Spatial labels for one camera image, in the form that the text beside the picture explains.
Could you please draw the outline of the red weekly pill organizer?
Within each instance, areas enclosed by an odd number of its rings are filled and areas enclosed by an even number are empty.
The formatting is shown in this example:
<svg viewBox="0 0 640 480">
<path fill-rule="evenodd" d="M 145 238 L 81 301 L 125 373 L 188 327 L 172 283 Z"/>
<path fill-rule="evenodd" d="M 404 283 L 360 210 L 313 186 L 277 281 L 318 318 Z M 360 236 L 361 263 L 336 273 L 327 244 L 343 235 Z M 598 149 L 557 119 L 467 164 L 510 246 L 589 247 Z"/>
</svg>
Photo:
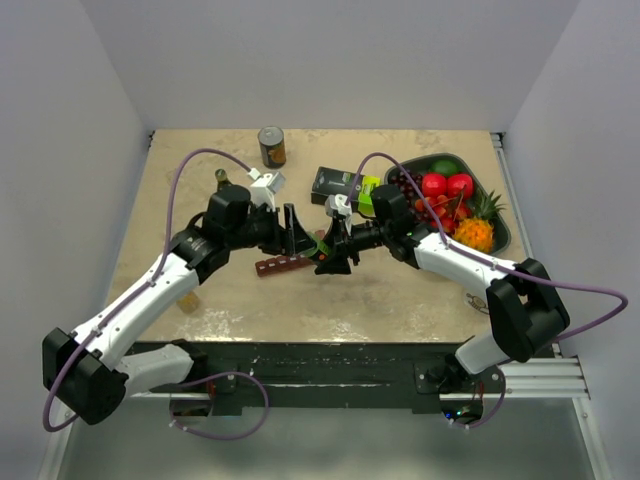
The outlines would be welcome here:
<svg viewBox="0 0 640 480">
<path fill-rule="evenodd" d="M 264 243 L 257 246 L 263 254 L 278 253 L 278 256 L 271 256 L 255 263 L 255 271 L 259 278 L 314 266 L 314 262 L 311 259 L 300 253 L 295 255 L 283 254 L 282 246 L 285 243 L 285 237 L 285 233 L 279 234 L 278 246 L 274 242 L 270 245 Z"/>
</svg>

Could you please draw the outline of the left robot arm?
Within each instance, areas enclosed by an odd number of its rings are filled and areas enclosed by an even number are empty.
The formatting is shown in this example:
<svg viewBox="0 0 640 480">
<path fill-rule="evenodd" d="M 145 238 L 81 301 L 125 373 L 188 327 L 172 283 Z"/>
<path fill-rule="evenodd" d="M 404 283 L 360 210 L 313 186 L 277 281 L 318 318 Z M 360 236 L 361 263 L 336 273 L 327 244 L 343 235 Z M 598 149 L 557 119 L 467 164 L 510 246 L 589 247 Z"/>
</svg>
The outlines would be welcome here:
<svg viewBox="0 0 640 480">
<path fill-rule="evenodd" d="M 186 342 L 144 354 L 129 350 L 174 302 L 226 265 L 232 251 L 247 248 L 313 260 L 327 255 L 320 239 L 301 226 L 293 205 L 278 209 L 268 199 L 255 203 L 239 185 L 212 194 L 206 210 L 170 239 L 145 275 L 113 304 L 70 333 L 56 328 L 44 338 L 45 429 L 57 429 L 50 422 L 54 400 L 95 425 L 135 394 L 167 384 L 200 390 L 207 361 Z"/>
</svg>

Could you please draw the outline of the green pill bottle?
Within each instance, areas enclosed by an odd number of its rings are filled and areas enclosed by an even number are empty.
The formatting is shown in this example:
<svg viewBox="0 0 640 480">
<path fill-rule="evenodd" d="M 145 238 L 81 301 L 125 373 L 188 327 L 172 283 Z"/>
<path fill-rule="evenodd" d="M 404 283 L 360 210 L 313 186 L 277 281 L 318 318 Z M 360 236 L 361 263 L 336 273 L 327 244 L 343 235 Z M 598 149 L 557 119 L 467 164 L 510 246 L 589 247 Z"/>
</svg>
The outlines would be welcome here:
<svg viewBox="0 0 640 480">
<path fill-rule="evenodd" d="M 330 247 L 322 240 L 316 240 L 315 246 L 309 249 L 305 256 L 313 262 L 325 261 L 331 253 Z"/>
</svg>

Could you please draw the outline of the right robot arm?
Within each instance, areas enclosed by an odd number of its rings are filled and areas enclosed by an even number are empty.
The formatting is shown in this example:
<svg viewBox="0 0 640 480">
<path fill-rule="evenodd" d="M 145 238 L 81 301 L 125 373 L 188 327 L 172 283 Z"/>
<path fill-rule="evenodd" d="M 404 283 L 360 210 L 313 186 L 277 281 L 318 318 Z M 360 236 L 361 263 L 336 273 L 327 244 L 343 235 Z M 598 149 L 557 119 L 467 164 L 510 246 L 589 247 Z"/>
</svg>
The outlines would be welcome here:
<svg viewBox="0 0 640 480">
<path fill-rule="evenodd" d="M 569 315 L 540 262 L 505 261 L 430 231 L 414 219 L 393 185 L 375 188 L 372 200 L 374 220 L 356 224 L 346 196 L 327 198 L 331 226 L 323 242 L 328 252 L 316 272 L 349 274 L 360 252 L 386 247 L 396 260 L 442 275 L 483 298 L 490 328 L 457 348 L 445 369 L 452 390 L 469 392 L 481 372 L 502 362 L 528 361 L 569 326 Z"/>
</svg>

